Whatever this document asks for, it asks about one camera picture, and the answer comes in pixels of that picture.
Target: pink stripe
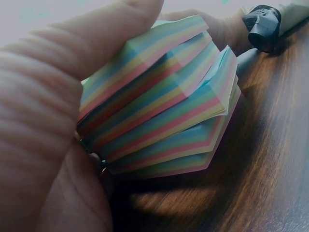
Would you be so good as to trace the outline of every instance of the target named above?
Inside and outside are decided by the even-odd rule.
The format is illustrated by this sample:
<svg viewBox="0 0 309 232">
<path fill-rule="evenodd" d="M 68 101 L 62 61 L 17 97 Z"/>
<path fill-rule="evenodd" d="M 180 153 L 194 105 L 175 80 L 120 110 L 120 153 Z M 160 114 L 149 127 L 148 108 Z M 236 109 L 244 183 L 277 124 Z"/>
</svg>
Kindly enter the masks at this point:
<svg viewBox="0 0 309 232">
<path fill-rule="evenodd" d="M 205 43 L 201 44 L 201 46 L 197 47 L 196 50 L 191 52 L 188 56 L 186 56 L 184 59 L 180 60 L 179 62 L 175 63 L 174 65 L 170 66 L 168 69 L 164 70 L 160 75 L 156 76 L 155 78 L 149 80 L 144 85 L 142 85 L 140 88 L 132 91 L 130 95 L 123 98 L 116 106 L 111 108 L 109 111 L 104 112 L 104 114 L 100 114 L 96 117 L 96 119 L 93 119 L 90 121 L 87 126 L 85 126 L 83 129 L 79 131 L 80 135 L 86 136 L 88 135 L 92 130 L 96 129 L 101 123 L 103 123 L 106 119 L 108 119 L 110 116 L 118 112 L 121 108 L 126 106 L 130 101 L 136 99 L 138 96 L 146 92 L 147 90 L 151 89 L 153 86 L 158 84 L 160 81 L 165 79 L 166 77 L 174 74 L 175 72 L 179 71 L 181 68 L 186 66 L 189 62 L 191 62 L 200 52 L 203 50 L 207 44 L 211 41 L 211 38 L 205 41 Z"/>
<path fill-rule="evenodd" d="M 168 157 L 168 156 L 172 156 L 177 152 L 188 151 L 188 150 L 203 148 L 203 147 L 208 148 L 210 146 L 211 142 L 214 139 L 214 136 L 217 132 L 217 129 L 220 125 L 220 121 L 222 119 L 223 119 L 223 116 L 218 117 L 218 119 L 216 120 L 215 125 L 214 125 L 214 127 L 213 127 L 213 129 L 212 129 L 207 140 L 194 142 L 194 143 L 190 143 L 190 144 L 186 144 L 186 145 L 183 145 L 183 146 L 172 148 L 172 149 L 167 150 L 165 152 L 156 154 L 155 156 L 140 159 L 138 162 L 126 165 L 124 167 L 120 167 L 116 171 L 122 171 L 122 172 L 131 171 L 131 170 L 143 168 L 145 166 L 154 165 L 153 162 L 155 162 L 156 160 L 162 159 L 162 158 L 165 158 L 165 157 Z"/>
<path fill-rule="evenodd" d="M 138 125 L 142 124 L 143 122 L 147 121 L 148 119 L 152 118 L 153 116 L 161 113 L 165 109 L 169 109 L 170 107 L 181 102 L 185 98 L 186 98 L 186 96 L 183 93 L 178 94 L 174 98 L 172 98 L 172 99 L 168 100 L 167 102 L 165 102 L 164 104 L 162 104 L 160 107 L 158 107 L 158 108 L 152 110 L 151 112 L 145 114 L 144 116 L 140 117 L 139 120 L 135 120 L 133 122 L 130 122 L 125 127 L 121 128 L 118 131 L 114 132 L 113 134 L 109 135 L 107 138 L 105 138 L 99 144 L 97 144 L 95 146 L 95 149 L 99 149 L 100 147 L 104 146 L 108 142 L 118 138 L 122 134 L 128 132 L 129 130 L 131 130 L 135 127 L 137 127 Z"/>
<path fill-rule="evenodd" d="M 137 118 L 135 121 L 130 122 L 129 124 L 127 124 L 123 128 L 115 131 L 110 136 L 108 136 L 107 138 L 102 140 L 100 143 L 98 143 L 95 146 L 95 149 L 99 149 L 100 147 L 104 146 L 105 144 L 109 143 L 110 141 L 118 138 L 122 134 L 128 132 L 129 130 L 137 127 L 138 125 L 140 125 L 143 122 L 149 120 L 150 118 L 158 115 L 159 113 L 169 109 L 170 107 L 172 107 L 172 106 L 176 105 L 177 103 L 179 103 L 179 102 L 183 101 L 184 99 L 186 99 L 187 96 L 191 95 L 191 93 L 196 89 L 197 85 L 203 79 L 203 77 L 205 76 L 205 73 L 208 71 L 210 66 L 211 66 L 211 63 L 208 63 L 208 65 L 206 65 L 204 70 L 196 77 L 194 83 L 191 86 L 189 86 L 189 89 L 191 90 L 191 92 L 185 90 L 185 92 L 187 92 L 187 94 L 184 94 L 182 92 L 182 93 L 178 94 L 177 96 L 171 98 L 170 100 L 166 101 L 165 103 L 161 104 L 159 107 L 157 107 L 157 108 L 153 109 L 152 111 L 146 113 L 145 115 L 141 116 L 140 118 Z"/>
<path fill-rule="evenodd" d="M 167 44 L 162 49 L 157 51 L 152 56 L 148 57 L 143 63 L 141 63 L 137 68 L 132 70 L 130 73 L 128 73 L 124 80 L 120 80 L 111 87 L 109 87 L 106 91 L 104 91 L 101 95 L 97 96 L 93 101 L 87 105 L 87 107 L 80 112 L 79 121 L 82 120 L 93 108 L 100 105 L 102 102 L 104 102 L 106 99 L 108 99 L 112 94 L 114 94 L 116 91 L 120 90 L 123 86 L 127 85 L 129 82 L 134 80 L 137 76 L 142 74 L 144 71 L 146 71 L 150 66 L 152 66 L 160 57 L 162 57 L 165 53 L 170 51 L 172 48 L 176 47 L 177 45 L 193 38 L 194 36 L 200 34 L 201 32 L 205 31 L 207 29 L 206 26 L 201 27 L 200 29 L 185 35 L 183 37 L 180 37 L 179 39 Z"/>
<path fill-rule="evenodd" d="M 143 142 L 145 142 L 147 140 L 150 140 L 152 137 L 158 136 L 159 134 L 162 134 L 165 131 L 168 131 L 168 130 L 178 126 L 179 124 L 182 124 L 183 122 L 185 122 L 185 121 L 187 121 L 187 120 L 189 120 L 189 119 L 191 119 L 191 118 L 193 118 L 193 117 L 203 113 L 204 111 L 208 110 L 209 108 L 216 106 L 217 104 L 220 103 L 220 100 L 223 97 L 223 95 L 224 95 L 228 85 L 229 85 L 229 81 L 225 81 L 224 86 L 222 87 L 221 92 L 220 92 L 220 94 L 217 97 L 214 97 L 214 98 L 210 99 L 209 101 L 207 101 L 206 103 L 201 104 L 197 108 L 195 108 L 192 111 L 190 111 L 190 112 L 180 116 L 179 118 L 173 120 L 172 122 L 168 123 L 167 125 L 159 128 L 158 130 L 153 131 L 153 132 L 143 136 L 142 138 L 133 141 L 132 143 L 128 144 L 127 146 L 124 146 L 124 147 L 116 150 L 115 152 L 113 152 L 110 155 L 108 155 L 106 157 L 106 160 L 108 162 L 112 162 L 112 161 L 114 161 L 114 160 L 116 160 L 116 159 L 126 155 L 126 154 L 122 154 L 126 150 L 131 149 L 131 148 L 137 146 L 138 144 L 143 143 Z"/>
<path fill-rule="evenodd" d="M 187 40 L 190 40 L 191 38 L 195 37 L 196 35 L 202 33 L 203 31 L 207 30 L 207 25 L 204 25 L 203 27 L 199 28 L 198 30 L 185 35 L 183 37 L 180 37 L 177 40 L 174 40 L 173 42 L 167 44 L 162 50 L 159 50 L 157 53 L 155 53 L 153 56 L 148 57 L 146 59 L 145 64 L 148 64 L 149 66 L 152 66 L 160 57 L 162 57 L 165 53 L 176 47 L 178 44 L 182 44 L 183 42 L 186 42 Z"/>
<path fill-rule="evenodd" d="M 182 68 L 182 65 L 180 63 L 176 63 L 173 66 L 171 66 L 169 69 L 163 71 L 160 75 L 156 76 L 154 79 L 151 79 L 149 82 L 146 82 L 143 86 L 140 88 L 134 90 L 131 92 L 130 95 L 123 98 L 115 107 L 111 108 L 109 111 L 104 112 L 103 114 L 98 115 L 98 117 L 89 122 L 89 125 L 85 127 L 83 130 L 81 130 L 82 135 L 89 134 L 92 130 L 96 129 L 101 123 L 103 123 L 106 119 L 111 117 L 113 114 L 118 112 L 120 109 L 122 109 L 124 106 L 126 106 L 130 101 L 136 99 L 138 96 L 152 88 L 154 85 L 162 81 L 167 76 L 177 72 L 179 69 Z"/>
<path fill-rule="evenodd" d="M 236 103 L 235 103 L 235 105 L 234 105 L 234 107 L 233 107 L 233 112 L 234 112 L 234 110 L 235 110 L 235 108 L 236 108 L 236 105 L 237 105 L 237 101 L 236 101 Z M 213 151 L 209 154 L 209 157 L 207 158 L 207 160 L 206 160 L 206 162 L 205 162 L 204 164 L 202 164 L 202 165 L 200 165 L 200 166 L 196 166 L 196 167 L 191 167 L 191 168 L 187 168 L 187 169 L 182 169 L 182 170 L 163 172 L 163 173 L 154 174 L 154 175 L 148 175 L 148 176 L 146 175 L 146 176 L 143 176 L 142 178 L 163 177 L 163 176 L 184 174 L 184 173 L 196 172 L 196 171 L 201 171 L 201 170 L 207 169 L 208 166 L 209 166 L 209 164 L 210 164 L 210 162 L 211 162 L 211 160 L 212 160 L 212 158 L 213 158 L 213 156 L 214 156 L 214 154 L 215 154 L 215 152 L 216 152 L 216 150 L 218 149 L 218 146 L 219 146 L 219 144 L 220 144 L 220 142 L 221 142 L 221 140 L 222 140 L 222 137 L 223 137 L 223 135 L 224 135 L 224 133 L 225 133 L 225 131 L 226 131 L 226 128 L 227 128 L 227 126 L 228 126 L 228 123 L 229 123 L 229 121 L 230 121 L 232 115 L 233 115 L 233 114 L 230 114 L 230 116 L 228 117 L 228 120 L 227 120 L 227 122 L 225 123 L 225 125 L 224 125 L 223 128 L 222 128 L 222 131 L 221 131 L 221 133 L 220 133 L 220 135 L 219 135 L 219 137 L 218 137 L 218 140 L 217 140 L 217 142 L 216 142 L 216 144 L 215 144 L 215 147 L 214 147 Z"/>
</svg>

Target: blue stripe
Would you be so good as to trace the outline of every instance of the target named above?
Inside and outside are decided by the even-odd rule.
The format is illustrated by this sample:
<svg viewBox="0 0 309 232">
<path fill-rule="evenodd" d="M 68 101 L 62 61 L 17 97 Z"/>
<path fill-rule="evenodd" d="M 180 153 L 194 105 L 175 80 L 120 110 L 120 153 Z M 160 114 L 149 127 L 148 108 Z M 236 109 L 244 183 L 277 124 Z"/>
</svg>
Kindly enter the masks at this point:
<svg viewBox="0 0 309 232">
<path fill-rule="evenodd" d="M 158 33 L 157 31 L 153 31 L 152 29 L 145 35 L 141 37 L 145 37 L 145 41 L 140 41 L 136 43 L 135 46 L 132 46 L 134 43 L 128 41 L 125 46 L 129 46 L 132 51 L 129 54 L 123 56 L 121 53 L 116 62 L 109 63 L 104 66 L 97 74 L 94 74 L 90 78 L 95 78 L 95 81 L 89 86 L 87 83 L 84 86 L 84 92 L 82 96 L 82 102 L 84 102 L 93 92 L 95 92 L 99 87 L 104 84 L 108 79 L 114 76 L 119 70 L 123 69 L 125 65 L 127 65 L 133 58 L 135 58 L 138 54 L 142 53 L 148 47 L 152 46 L 155 43 L 162 43 L 162 39 L 166 38 L 174 33 L 177 33 L 182 30 L 187 30 L 190 27 L 194 27 L 195 25 L 200 23 L 200 20 L 194 20 L 193 22 L 188 22 L 187 24 L 181 24 L 179 27 L 178 24 L 170 24 L 171 28 L 168 30 L 168 34 L 166 33 Z"/>
<path fill-rule="evenodd" d="M 180 69 L 178 72 L 170 75 L 168 78 L 164 79 L 156 86 L 148 90 L 146 93 L 140 95 L 130 104 L 128 104 L 123 110 L 118 111 L 115 115 L 113 115 L 113 117 L 107 119 L 104 123 L 100 125 L 99 128 L 97 128 L 92 133 L 87 135 L 87 137 L 85 137 L 85 143 L 89 143 L 89 141 L 93 140 L 99 135 L 105 134 L 120 122 L 126 121 L 133 114 L 141 111 L 143 108 L 152 104 L 157 99 L 181 86 L 183 82 L 186 81 L 188 78 L 194 78 L 191 77 L 192 74 L 196 71 L 196 69 L 200 67 L 200 65 L 204 65 L 205 59 L 208 58 L 209 53 L 212 51 L 212 49 L 213 47 L 207 46 L 187 66 Z"/>
<path fill-rule="evenodd" d="M 153 66 L 151 66 L 151 68 L 149 68 L 146 72 L 144 72 L 143 74 L 141 74 L 139 77 L 135 78 L 131 83 L 129 83 L 128 85 L 124 86 L 123 88 L 121 88 L 119 91 L 117 91 L 115 94 L 113 94 L 110 98 L 108 98 L 104 103 L 102 103 L 101 105 L 99 105 L 98 107 L 96 107 L 93 111 L 91 111 L 90 114 L 88 114 L 77 126 L 77 130 L 82 129 L 88 121 L 90 121 L 98 112 L 100 112 L 103 108 L 109 106 L 110 104 L 113 104 L 113 102 L 115 100 L 117 100 L 119 98 L 119 96 L 123 95 L 124 93 L 126 93 L 127 91 L 129 91 L 131 88 L 135 88 L 135 85 L 137 83 L 139 83 L 143 78 L 147 78 L 148 75 L 153 72 L 155 69 L 158 68 L 158 66 L 164 64 L 164 63 L 168 63 L 170 59 L 172 59 L 173 57 L 178 56 L 182 51 L 184 51 L 185 49 L 194 46 L 194 44 L 196 42 L 199 42 L 200 40 L 205 40 L 207 37 L 209 36 L 209 34 L 205 31 L 203 33 L 200 33 L 199 35 L 193 37 L 192 39 L 178 45 L 177 47 L 173 48 L 172 50 L 170 50 L 169 52 L 167 52 L 162 58 L 160 58 L 160 60 L 158 60 Z"/>
<path fill-rule="evenodd" d="M 111 167 L 119 167 L 122 165 L 132 164 L 134 162 L 139 161 L 140 159 L 144 159 L 147 157 L 151 157 L 172 148 L 184 146 L 186 144 L 195 143 L 199 141 L 206 141 L 210 133 L 212 132 L 215 122 L 217 118 L 211 118 L 200 124 L 197 124 L 185 131 L 179 132 L 177 134 L 171 135 L 170 137 L 157 142 L 153 145 L 145 147 L 137 152 L 133 152 L 127 156 L 124 156 L 115 162 L 110 163 Z"/>
<path fill-rule="evenodd" d="M 229 63 L 229 59 L 224 59 L 225 62 L 222 65 L 222 68 L 225 68 L 225 63 Z M 225 79 L 225 75 L 215 75 L 213 77 L 213 80 L 217 82 L 218 80 Z M 109 142 L 104 147 L 99 149 L 97 152 L 100 155 L 108 155 L 118 148 L 128 145 L 131 142 L 141 138 L 142 136 L 146 135 L 146 131 L 148 132 L 149 128 L 151 129 L 151 132 L 155 131 L 156 129 L 163 127 L 165 124 L 169 123 L 170 120 L 166 120 L 169 114 L 174 114 L 174 117 L 172 120 L 178 118 L 179 115 L 183 115 L 186 112 L 189 112 L 193 110 L 194 108 L 199 106 L 199 101 L 194 102 L 197 99 L 205 98 L 206 95 L 211 94 L 213 96 L 216 95 L 216 93 L 213 92 L 212 88 L 209 86 L 210 82 L 208 82 L 206 85 L 200 87 L 197 89 L 189 98 L 185 99 L 184 101 L 174 105 L 173 107 L 169 108 L 168 110 L 158 114 L 157 116 L 151 118 L 147 122 L 139 125 L 138 127 L 132 129 L 131 131 L 128 131 L 127 133 L 123 134 L 122 136 L 118 137 L 117 139 Z"/>
</svg>

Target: pastel paper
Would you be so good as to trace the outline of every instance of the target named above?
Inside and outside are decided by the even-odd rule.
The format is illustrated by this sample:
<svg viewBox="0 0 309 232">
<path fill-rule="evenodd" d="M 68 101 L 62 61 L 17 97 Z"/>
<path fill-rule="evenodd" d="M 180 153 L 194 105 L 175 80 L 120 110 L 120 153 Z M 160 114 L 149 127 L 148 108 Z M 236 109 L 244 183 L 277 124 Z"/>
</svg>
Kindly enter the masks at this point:
<svg viewBox="0 0 309 232">
<path fill-rule="evenodd" d="M 210 35 L 207 31 L 204 31 L 167 52 L 150 69 L 128 85 L 124 86 L 91 113 L 89 113 L 77 125 L 78 133 L 84 137 L 91 131 L 94 131 L 104 121 L 121 110 L 128 103 L 149 90 L 151 87 L 158 84 L 163 79 L 186 66 L 207 45 L 213 47 L 214 44 L 210 44 L 210 42 Z"/>
<path fill-rule="evenodd" d="M 236 74 L 237 59 L 230 48 L 221 54 L 223 57 L 218 59 L 219 65 L 214 65 L 218 66 L 215 76 L 206 75 L 203 84 L 189 98 L 103 147 L 99 138 L 87 141 L 87 147 L 108 162 L 112 162 L 226 112 Z"/>
<path fill-rule="evenodd" d="M 239 87 L 236 87 L 234 94 L 232 95 L 233 108 L 235 108 L 235 105 L 237 104 L 240 94 L 241 91 Z M 195 155 L 183 156 L 178 159 L 173 159 L 153 166 L 148 166 L 146 168 L 139 169 L 130 173 L 125 173 L 120 176 L 122 176 L 123 178 L 145 179 L 145 178 L 183 174 L 207 169 L 213 158 L 214 153 L 216 152 L 219 146 L 219 143 L 223 137 L 223 134 L 231 119 L 232 114 L 233 112 L 231 111 L 228 114 L 228 116 L 224 116 L 225 118 L 224 125 L 220 131 L 220 135 L 212 151 Z"/>
<path fill-rule="evenodd" d="M 238 78 L 235 77 L 233 93 L 237 87 L 237 80 Z M 234 111 L 236 105 L 233 101 L 235 99 L 231 97 L 229 115 Z M 183 156 L 210 152 L 214 149 L 225 121 L 226 116 L 217 116 L 205 120 L 189 129 L 109 163 L 108 168 L 113 174 L 119 174 Z"/>
<path fill-rule="evenodd" d="M 84 82 L 79 121 L 169 50 L 207 28 L 198 15 L 176 22 L 157 21 L 149 32 L 128 41 L 110 63 Z"/>
<path fill-rule="evenodd" d="M 211 42 L 184 68 L 163 79 L 112 117 L 102 121 L 91 133 L 84 136 L 84 142 L 89 143 L 99 138 L 100 145 L 103 146 L 186 99 L 195 91 L 218 53 L 219 50 Z"/>
</svg>

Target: table surface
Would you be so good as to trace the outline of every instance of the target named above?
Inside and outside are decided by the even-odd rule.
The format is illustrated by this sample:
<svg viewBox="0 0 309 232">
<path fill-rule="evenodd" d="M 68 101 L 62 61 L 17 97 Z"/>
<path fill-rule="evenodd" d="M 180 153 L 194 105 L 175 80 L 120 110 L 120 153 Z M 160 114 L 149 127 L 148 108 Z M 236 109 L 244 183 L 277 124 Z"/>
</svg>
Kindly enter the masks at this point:
<svg viewBox="0 0 309 232">
<path fill-rule="evenodd" d="M 309 22 L 240 57 L 244 101 L 207 170 L 127 183 L 116 232 L 309 231 Z"/>
</svg>

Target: skin wrinkle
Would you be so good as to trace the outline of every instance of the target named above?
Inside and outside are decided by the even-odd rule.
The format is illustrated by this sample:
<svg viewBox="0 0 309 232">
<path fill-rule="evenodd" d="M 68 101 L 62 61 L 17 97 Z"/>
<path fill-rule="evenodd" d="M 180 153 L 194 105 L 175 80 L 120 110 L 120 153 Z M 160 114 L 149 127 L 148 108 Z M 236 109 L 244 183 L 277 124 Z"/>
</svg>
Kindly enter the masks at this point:
<svg viewBox="0 0 309 232">
<path fill-rule="evenodd" d="M 49 63 L 28 56 L 13 52 L 0 52 L 0 69 L 20 73 L 28 81 L 36 80 L 55 95 L 59 95 L 60 98 L 65 97 L 70 101 L 77 102 L 77 98 L 82 95 L 83 87 L 78 80 Z"/>
<path fill-rule="evenodd" d="M 64 73 L 69 73 L 68 66 L 74 66 L 74 70 L 80 68 L 74 65 L 78 63 L 78 57 L 74 55 L 67 46 L 60 45 L 44 35 L 36 35 L 33 33 L 29 37 L 21 39 L 19 43 L 7 46 L 5 51 L 29 56 L 37 60 L 40 60 L 41 57 L 46 56 L 46 53 L 48 53 L 49 56 L 45 58 L 45 62 L 50 65 L 58 66 L 58 69 Z"/>
<path fill-rule="evenodd" d="M 2 83 L 0 81 L 0 83 L 2 84 L 2 87 L 0 89 L 3 90 L 5 88 L 5 90 L 0 93 L 0 101 L 8 108 L 6 109 L 6 111 L 3 110 L 0 115 L 20 118 L 20 115 L 17 115 L 16 112 L 14 112 L 14 110 L 16 110 L 33 115 L 33 117 L 20 118 L 20 120 L 23 120 L 24 122 L 37 121 L 36 118 L 40 116 L 44 117 L 45 120 L 50 122 L 52 122 L 51 119 L 57 120 L 52 124 L 66 124 L 66 122 L 76 120 L 76 115 L 78 112 L 72 109 L 74 105 L 76 106 L 74 109 L 78 107 L 75 102 L 72 102 L 72 104 L 70 104 L 70 102 L 64 102 L 62 98 L 56 97 L 52 93 L 48 92 L 46 89 L 41 88 L 41 86 L 38 86 L 36 88 L 37 84 L 30 84 L 22 80 L 23 79 L 17 80 L 17 83 L 15 85 L 8 85 L 7 83 Z M 8 92 L 15 92 L 15 94 L 14 96 L 12 96 L 12 98 L 6 99 L 5 96 Z M 28 103 L 23 104 L 20 101 L 16 101 L 21 98 L 23 98 L 25 102 Z"/>
<path fill-rule="evenodd" d="M 62 29 L 60 25 L 50 25 L 49 29 L 32 32 L 36 36 L 33 43 L 40 42 L 40 39 L 43 40 L 42 46 L 45 47 L 44 49 L 50 45 L 50 50 L 57 51 L 58 56 L 55 58 L 50 55 L 46 56 L 46 54 L 42 56 L 32 54 L 32 56 L 37 56 L 44 62 L 57 67 L 78 80 L 87 78 L 90 75 L 88 66 L 93 58 L 91 45 L 78 33 L 69 29 Z"/>
<path fill-rule="evenodd" d="M 83 174 L 82 168 L 93 171 L 92 167 L 84 165 L 90 161 L 86 156 L 77 157 L 78 149 L 72 145 L 82 94 L 80 80 L 102 67 L 125 41 L 145 32 L 147 28 L 143 26 L 145 23 L 151 26 L 162 3 L 162 0 L 141 1 L 137 10 L 123 9 L 124 5 L 118 3 L 82 15 L 78 20 L 74 18 L 24 34 L 22 39 L 14 43 L 10 40 L 11 45 L 0 48 L 0 169 L 3 166 L 0 179 L 6 176 L 11 180 L 11 184 L 6 180 L 2 182 L 6 186 L 0 189 L 1 230 L 33 231 L 34 223 L 42 222 L 43 231 L 78 230 L 83 224 L 100 231 L 105 229 L 105 220 L 107 225 L 104 226 L 109 230 L 112 224 L 108 201 L 95 175 Z M 114 21 L 105 22 L 110 16 Z M 31 49 L 35 44 L 38 49 Z M 72 156 L 67 166 L 72 165 L 69 172 L 79 193 L 68 189 L 70 182 L 59 172 L 67 155 Z M 67 189 L 56 187 L 53 190 L 58 178 L 65 181 Z M 67 198 L 55 202 L 57 198 L 54 197 L 61 196 L 62 191 L 67 191 L 63 192 Z M 79 205 L 70 205 L 70 200 Z M 64 219 L 53 211 L 54 204 L 63 210 Z M 89 205 L 104 220 L 98 220 Z M 67 209 L 75 210 L 74 214 Z M 55 222 L 58 224 L 39 217 L 43 210 L 43 217 L 54 214 L 50 220 L 58 219 Z"/>
<path fill-rule="evenodd" d="M 68 163 L 67 163 L 67 159 L 64 160 L 64 165 L 65 165 L 65 170 L 66 173 L 68 175 L 68 179 L 70 182 L 72 182 L 72 186 L 74 188 L 74 191 L 76 191 L 76 193 L 80 196 L 80 199 L 82 200 L 82 202 L 89 208 L 89 210 L 99 219 L 102 220 L 102 218 L 98 215 L 98 213 L 94 210 L 94 208 L 92 207 L 91 204 L 89 204 L 87 202 L 87 200 L 85 199 L 84 195 L 81 194 L 81 192 L 79 191 L 79 188 L 76 185 L 76 182 L 73 180 L 70 172 L 69 172 L 69 167 L 68 167 Z"/>
</svg>

